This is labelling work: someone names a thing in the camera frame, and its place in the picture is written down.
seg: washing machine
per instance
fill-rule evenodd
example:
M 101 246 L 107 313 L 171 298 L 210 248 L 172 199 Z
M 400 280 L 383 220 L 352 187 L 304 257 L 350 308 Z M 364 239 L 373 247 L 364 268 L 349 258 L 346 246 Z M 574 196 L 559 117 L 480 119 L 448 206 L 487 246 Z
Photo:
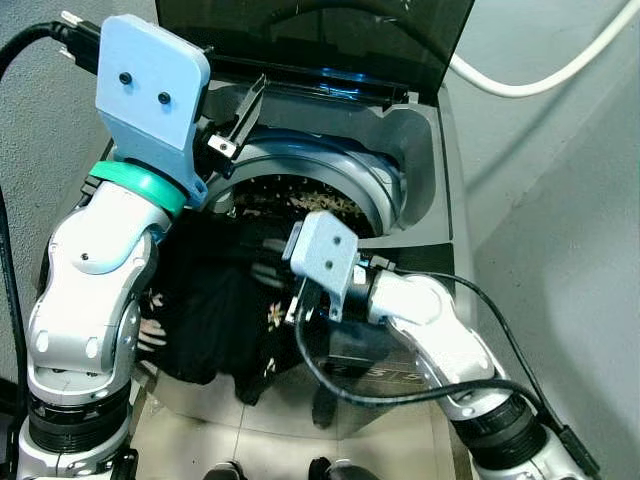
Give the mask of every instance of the washing machine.
M 233 122 L 252 84 L 267 79 L 258 125 L 233 175 L 206 172 L 203 208 L 292 221 L 329 209 L 365 252 L 472 279 L 460 155 L 442 85 L 472 3 L 157 0 L 160 25 L 212 59 L 203 115 L 215 124 Z M 473 325 L 470 293 L 448 287 Z M 337 328 L 325 370 L 371 394 L 420 385 L 399 345 L 385 345 L 382 355 L 354 346 L 356 338 L 380 347 L 376 335 Z M 210 419 L 178 385 L 159 396 L 180 413 Z

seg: gray wall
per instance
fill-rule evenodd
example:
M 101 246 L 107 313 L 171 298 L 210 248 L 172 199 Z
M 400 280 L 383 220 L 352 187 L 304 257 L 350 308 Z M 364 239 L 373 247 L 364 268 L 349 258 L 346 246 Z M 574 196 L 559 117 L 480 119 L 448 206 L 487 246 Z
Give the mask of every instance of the gray wall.
M 537 80 L 569 61 L 623 3 L 478 1 L 458 51 L 505 82 Z M 0 43 L 62 9 L 97 22 L 124 11 L 152 18 L 151 6 L 3 1 Z M 32 47 L 0 87 L 0 179 L 27 314 L 31 263 L 65 192 L 107 138 L 93 108 L 94 79 L 56 51 L 46 40 Z M 578 78 L 538 97 L 498 99 L 446 78 L 478 280 L 614 480 L 640 471 L 637 71 L 636 25 Z M 0 318 L 7 319 L 4 302 Z M 481 311 L 482 332 L 509 360 L 492 325 Z M 6 320 L 0 345 L 0 376 L 13 378 Z
M 624 3 L 477 2 L 458 53 L 492 78 L 535 81 Z M 529 99 L 446 78 L 477 281 L 613 480 L 640 478 L 639 40 L 636 21 L 579 77 Z M 519 373 L 485 309 L 479 329 Z
M 115 12 L 152 18 L 151 1 L 40 0 L 0 2 L 0 45 L 36 22 L 69 10 L 101 23 Z M 42 257 L 54 218 L 78 196 L 84 174 L 108 140 L 94 108 L 95 77 L 40 40 L 20 55 L 0 85 L 0 181 L 8 205 L 22 310 L 33 305 L 32 263 Z M 0 376 L 15 378 L 6 302 L 0 301 Z

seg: white cable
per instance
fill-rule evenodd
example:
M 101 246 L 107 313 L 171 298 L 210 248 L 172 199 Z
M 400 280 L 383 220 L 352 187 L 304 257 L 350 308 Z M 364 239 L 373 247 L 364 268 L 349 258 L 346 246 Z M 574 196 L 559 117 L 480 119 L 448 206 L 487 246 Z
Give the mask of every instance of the white cable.
M 485 92 L 506 98 L 521 98 L 546 92 L 570 79 L 604 50 L 640 11 L 640 0 L 630 0 L 613 21 L 580 55 L 561 70 L 539 82 L 528 85 L 506 85 L 486 77 L 462 58 L 453 55 L 449 67 L 464 80 Z

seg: black cable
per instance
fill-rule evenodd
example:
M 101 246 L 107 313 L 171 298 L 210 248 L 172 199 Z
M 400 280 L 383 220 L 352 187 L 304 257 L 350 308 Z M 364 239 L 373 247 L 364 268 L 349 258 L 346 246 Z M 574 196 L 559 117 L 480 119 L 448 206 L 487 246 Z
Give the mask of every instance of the black cable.
M 489 309 L 495 316 L 496 320 L 500 324 L 502 331 L 507 337 L 507 340 L 509 341 L 511 348 L 515 353 L 516 358 L 518 359 L 518 362 L 522 366 L 524 373 L 527 375 L 527 378 L 529 379 L 529 382 L 531 383 L 533 390 L 536 392 L 536 395 L 538 395 L 538 398 L 540 399 L 540 403 L 542 403 L 543 405 L 543 409 L 540 412 L 548 415 L 549 417 L 549 418 L 546 418 L 545 420 L 547 421 L 547 423 L 548 421 L 552 422 L 550 426 L 553 427 L 554 430 L 556 430 L 556 432 L 562 428 L 562 423 L 560 422 L 560 419 L 558 418 L 557 414 L 553 410 L 553 407 L 549 403 L 549 400 L 547 399 L 544 392 L 542 391 L 542 387 L 540 386 L 540 383 L 538 382 L 538 379 L 536 378 L 535 373 L 533 373 L 533 369 L 529 365 L 529 362 L 527 362 L 527 359 L 525 358 L 524 353 L 522 353 L 522 349 L 520 348 L 520 345 L 518 345 L 518 341 L 516 340 L 513 332 L 511 331 L 511 327 L 509 327 L 509 323 L 507 322 L 507 319 L 502 314 L 498 306 L 494 303 L 494 301 L 491 300 L 489 295 L 487 295 L 478 285 L 476 285 L 472 281 L 467 280 L 466 278 L 460 277 L 458 275 L 453 275 L 449 273 L 440 273 L 440 272 L 420 272 L 416 270 L 406 270 L 403 268 L 396 268 L 395 272 L 408 274 L 408 275 L 412 275 L 412 274 L 427 275 L 434 278 L 446 278 L 448 280 L 453 280 L 454 282 L 464 285 L 468 289 L 472 290 L 476 295 L 478 295 L 480 300 L 482 300 L 487 305 L 487 307 L 489 307 Z
M 60 22 L 38 23 L 32 25 L 15 35 L 0 49 L 0 81 L 9 64 L 36 40 L 46 37 L 60 38 L 62 30 L 66 26 Z M 9 474 L 15 475 L 17 468 L 18 442 L 17 437 L 20 426 L 27 414 L 27 345 L 22 323 L 22 310 L 18 294 L 18 282 L 13 266 L 13 254 L 11 252 L 11 236 L 9 233 L 9 219 L 7 207 L 4 201 L 2 188 L 0 187 L 0 260 L 2 261 L 2 274 L 4 287 L 9 304 L 9 316 L 13 331 L 13 342 L 16 350 L 16 363 L 18 369 L 16 409 L 13 422 L 9 427 L 7 438 L 7 458 L 9 462 Z
M 36 23 L 15 35 L 0 50 L 0 80 L 9 64 L 22 50 L 41 38 L 54 37 L 56 40 L 60 39 L 62 30 L 65 28 L 66 25 L 60 22 Z
M 513 382 L 511 380 L 503 380 L 498 378 L 487 379 L 487 380 L 473 380 L 470 382 L 460 382 L 452 385 L 445 385 L 443 387 L 431 388 L 429 390 L 424 390 L 421 392 L 410 393 L 406 395 L 396 395 L 396 396 L 381 396 L 381 397 L 369 397 L 364 395 L 358 395 L 355 393 L 351 393 L 348 390 L 345 390 L 341 387 L 335 385 L 323 372 L 318 368 L 318 366 L 313 362 L 311 358 L 311 354 L 309 353 L 309 349 L 304 341 L 304 324 L 305 318 L 307 315 L 307 310 L 304 307 L 299 307 L 295 314 L 295 337 L 296 343 L 298 344 L 298 349 L 300 350 L 300 355 L 302 359 L 313 373 L 313 376 L 316 377 L 316 380 L 331 393 L 336 395 L 343 400 L 346 400 L 349 403 L 354 405 L 364 406 L 364 407 L 390 407 L 397 405 L 407 405 L 410 403 L 417 402 L 425 402 L 429 400 L 437 400 L 438 398 L 446 397 L 448 395 L 453 395 L 455 393 L 467 392 L 469 390 L 480 390 L 480 389 L 499 389 L 499 390 L 509 390 L 511 392 L 515 392 L 524 398 L 526 398 L 533 407 L 540 411 L 542 405 L 540 401 L 536 398 L 536 396 L 524 388 L 522 385 Z

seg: dark cloth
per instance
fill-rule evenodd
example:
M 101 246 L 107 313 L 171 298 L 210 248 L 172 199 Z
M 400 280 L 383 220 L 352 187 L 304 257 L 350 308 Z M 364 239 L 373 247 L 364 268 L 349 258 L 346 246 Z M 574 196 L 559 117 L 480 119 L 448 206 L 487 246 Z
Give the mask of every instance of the dark cloth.
M 167 344 L 139 352 L 140 358 L 186 382 L 206 384 L 218 372 L 230 374 L 236 396 L 255 405 L 277 373 L 302 360 L 293 328 L 283 323 L 292 290 L 250 275 L 259 262 L 280 269 L 286 280 L 281 254 L 263 248 L 262 241 L 286 240 L 288 232 L 288 225 L 185 212 L 160 244 L 158 269 L 140 302 L 142 316 L 162 324 Z M 158 294 L 161 302 L 153 302 Z M 325 322 L 312 322 L 307 330 L 314 353 L 326 354 Z

